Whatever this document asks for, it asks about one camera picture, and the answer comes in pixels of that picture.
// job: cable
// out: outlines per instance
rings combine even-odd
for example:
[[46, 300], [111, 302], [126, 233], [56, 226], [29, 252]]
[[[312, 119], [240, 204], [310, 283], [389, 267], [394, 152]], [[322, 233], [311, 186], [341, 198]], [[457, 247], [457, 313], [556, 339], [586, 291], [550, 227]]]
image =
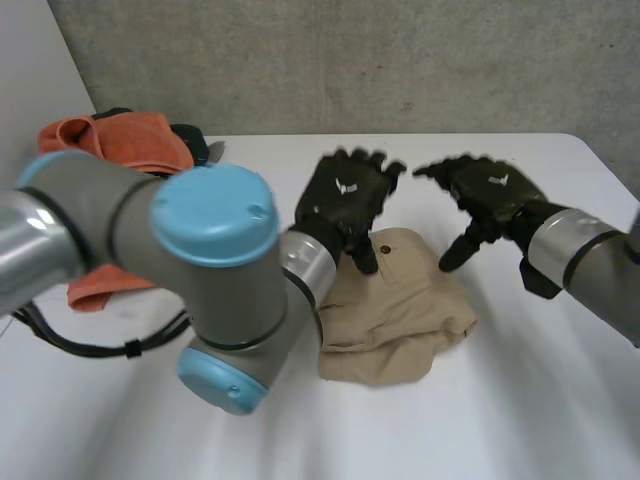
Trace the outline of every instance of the cable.
[[38, 338], [71, 355], [85, 358], [138, 357], [142, 355], [142, 352], [169, 343], [190, 326], [189, 315], [185, 310], [181, 310], [164, 327], [142, 340], [130, 340], [121, 347], [103, 347], [77, 343], [64, 338], [51, 328], [40, 309], [33, 302], [19, 308], [11, 316], [31, 328]]

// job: khaki pants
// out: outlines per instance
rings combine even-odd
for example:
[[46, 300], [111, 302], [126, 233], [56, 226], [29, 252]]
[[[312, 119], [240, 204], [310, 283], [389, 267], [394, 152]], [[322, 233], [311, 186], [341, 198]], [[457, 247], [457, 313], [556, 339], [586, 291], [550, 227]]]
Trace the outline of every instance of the khaki pants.
[[320, 308], [320, 376], [369, 385], [416, 382], [436, 353], [467, 336], [477, 316], [420, 235], [390, 228], [371, 240], [378, 273], [364, 276], [343, 257]]

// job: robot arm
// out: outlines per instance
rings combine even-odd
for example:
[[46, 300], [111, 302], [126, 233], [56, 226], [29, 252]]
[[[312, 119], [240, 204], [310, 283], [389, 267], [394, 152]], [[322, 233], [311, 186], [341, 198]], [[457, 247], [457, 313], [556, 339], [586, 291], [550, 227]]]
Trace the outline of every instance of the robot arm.
[[[342, 250], [377, 270], [370, 245], [354, 246], [368, 238], [401, 172], [383, 172], [382, 161], [358, 152], [321, 160], [282, 236], [267, 184], [243, 168], [163, 180], [82, 151], [45, 155], [19, 190], [0, 194], [1, 313], [117, 265], [182, 297], [196, 333], [178, 362], [182, 382], [228, 412], [250, 413], [313, 319]], [[363, 184], [344, 198], [338, 179]], [[338, 196], [325, 192], [328, 183]]]
[[504, 237], [523, 253], [525, 288], [551, 299], [562, 289], [640, 347], [640, 227], [625, 234], [574, 208], [547, 202], [513, 166], [487, 157], [446, 159], [421, 167], [472, 217], [440, 259], [460, 267], [483, 242]]

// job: black glove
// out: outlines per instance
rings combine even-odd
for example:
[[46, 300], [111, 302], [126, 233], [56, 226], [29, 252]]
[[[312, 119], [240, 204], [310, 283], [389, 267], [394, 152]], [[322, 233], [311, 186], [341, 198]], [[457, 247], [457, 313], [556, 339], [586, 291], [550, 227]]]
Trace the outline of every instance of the black glove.
[[374, 218], [382, 213], [385, 200], [395, 191], [399, 175], [407, 169], [403, 163], [394, 161], [383, 171], [385, 159], [382, 152], [369, 155], [362, 149], [354, 150], [351, 155], [340, 149], [322, 157], [295, 212], [295, 230], [316, 238], [319, 231], [338, 232], [337, 243], [318, 240], [332, 254], [336, 252], [336, 245], [338, 256], [345, 250], [364, 274], [378, 271], [367, 233]]
[[461, 267], [483, 242], [505, 237], [514, 240], [525, 255], [520, 272], [527, 290], [545, 298], [557, 295], [560, 289], [529, 264], [526, 252], [535, 230], [565, 207], [548, 203], [540, 189], [515, 167], [488, 157], [447, 158], [413, 172], [414, 177], [421, 175], [438, 182], [472, 218], [465, 233], [440, 258], [440, 270], [451, 272]]

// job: light blue joint cap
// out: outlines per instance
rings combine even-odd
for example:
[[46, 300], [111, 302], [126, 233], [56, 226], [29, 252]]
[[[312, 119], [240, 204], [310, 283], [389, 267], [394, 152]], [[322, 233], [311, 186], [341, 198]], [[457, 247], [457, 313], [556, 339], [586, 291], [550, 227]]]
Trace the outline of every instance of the light blue joint cap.
[[253, 412], [267, 395], [267, 389], [246, 373], [191, 347], [182, 351], [176, 372], [193, 393], [234, 415]]
[[171, 177], [151, 208], [157, 240], [192, 264], [244, 265], [278, 240], [278, 212], [269, 186], [236, 165], [197, 167]]

